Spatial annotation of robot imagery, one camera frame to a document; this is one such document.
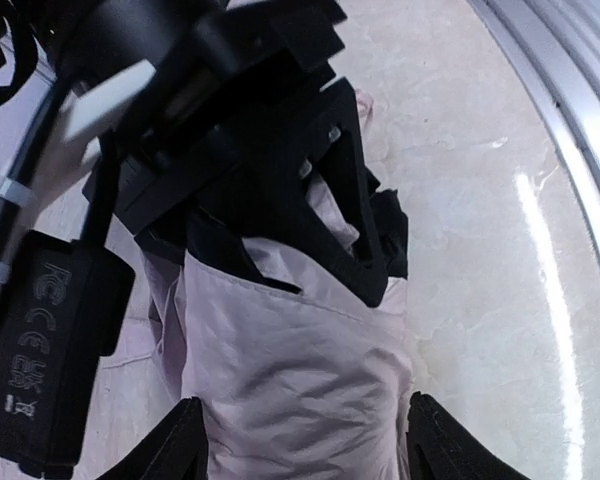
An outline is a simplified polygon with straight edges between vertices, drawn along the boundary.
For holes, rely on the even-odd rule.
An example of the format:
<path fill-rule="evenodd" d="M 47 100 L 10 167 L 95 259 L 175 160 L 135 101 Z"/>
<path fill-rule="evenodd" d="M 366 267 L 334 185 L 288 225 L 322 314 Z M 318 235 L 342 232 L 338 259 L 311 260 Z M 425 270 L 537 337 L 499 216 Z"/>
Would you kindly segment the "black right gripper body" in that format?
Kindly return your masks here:
<path fill-rule="evenodd" d="M 118 127 L 127 155 L 115 213 L 138 234 L 189 196 L 192 176 L 173 170 L 207 131 L 332 78 L 346 15 L 336 1 L 143 1 L 128 19 L 123 48 L 156 64 Z"/>

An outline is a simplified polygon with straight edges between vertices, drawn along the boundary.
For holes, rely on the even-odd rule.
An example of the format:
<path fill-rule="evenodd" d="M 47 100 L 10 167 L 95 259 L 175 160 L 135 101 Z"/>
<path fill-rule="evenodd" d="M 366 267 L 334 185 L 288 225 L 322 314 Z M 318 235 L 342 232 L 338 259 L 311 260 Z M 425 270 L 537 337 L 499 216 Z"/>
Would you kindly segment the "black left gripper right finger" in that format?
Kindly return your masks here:
<path fill-rule="evenodd" d="M 418 480 L 524 480 L 485 448 L 431 395 L 414 393 L 408 412 L 409 476 Z"/>

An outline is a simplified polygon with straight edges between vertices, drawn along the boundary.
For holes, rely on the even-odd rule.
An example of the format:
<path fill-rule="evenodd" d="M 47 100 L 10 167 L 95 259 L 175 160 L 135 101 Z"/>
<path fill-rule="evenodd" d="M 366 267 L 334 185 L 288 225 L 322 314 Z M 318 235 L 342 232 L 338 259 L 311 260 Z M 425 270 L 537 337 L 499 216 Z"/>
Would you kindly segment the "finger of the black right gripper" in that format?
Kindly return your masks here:
<path fill-rule="evenodd" d="M 305 199 L 294 215 L 294 247 L 309 255 L 366 306 L 377 307 L 388 283 L 370 207 L 367 174 L 353 87 L 340 79 L 302 110 L 308 125 L 297 151 L 309 160 L 335 197 L 344 219 L 359 233 L 353 252 L 339 243 Z"/>
<path fill-rule="evenodd" d="M 185 254 L 189 253 L 201 263 L 224 273 L 293 294 L 300 293 L 295 285 L 264 276 L 241 238 L 193 201 L 177 205 L 140 232 L 135 240 L 144 252 L 176 265 L 182 266 Z"/>

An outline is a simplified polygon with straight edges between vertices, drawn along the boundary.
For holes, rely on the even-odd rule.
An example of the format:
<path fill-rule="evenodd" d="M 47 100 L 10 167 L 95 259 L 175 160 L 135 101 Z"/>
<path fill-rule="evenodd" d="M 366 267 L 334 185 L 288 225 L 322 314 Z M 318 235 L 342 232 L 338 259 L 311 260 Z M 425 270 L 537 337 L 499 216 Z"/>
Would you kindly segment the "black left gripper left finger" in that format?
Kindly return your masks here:
<path fill-rule="evenodd" d="M 202 403 L 197 397 L 185 398 L 110 469 L 110 478 L 206 479 L 208 455 Z"/>

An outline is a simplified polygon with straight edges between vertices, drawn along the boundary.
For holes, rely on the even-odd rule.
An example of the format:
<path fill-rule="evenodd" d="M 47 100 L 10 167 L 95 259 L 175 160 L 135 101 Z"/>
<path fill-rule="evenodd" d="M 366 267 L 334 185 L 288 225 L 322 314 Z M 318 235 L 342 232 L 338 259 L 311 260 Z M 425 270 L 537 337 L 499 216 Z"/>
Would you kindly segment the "pink folding umbrella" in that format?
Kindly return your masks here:
<path fill-rule="evenodd" d="M 197 398 L 205 479 L 404 479 L 406 282 L 377 308 L 305 254 L 245 242 L 259 285 L 187 256 L 145 258 L 173 397 Z"/>

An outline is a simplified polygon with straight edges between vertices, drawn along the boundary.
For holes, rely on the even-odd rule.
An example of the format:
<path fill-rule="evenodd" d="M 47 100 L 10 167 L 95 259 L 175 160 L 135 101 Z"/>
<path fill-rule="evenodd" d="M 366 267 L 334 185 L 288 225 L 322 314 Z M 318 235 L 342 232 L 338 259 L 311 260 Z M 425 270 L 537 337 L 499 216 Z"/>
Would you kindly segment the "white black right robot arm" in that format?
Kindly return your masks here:
<path fill-rule="evenodd" d="M 388 283 L 335 1 L 0 1 L 22 64 L 93 86 L 155 73 L 117 126 L 118 219 L 140 248 L 255 282 L 246 238 L 308 255 L 370 307 Z"/>

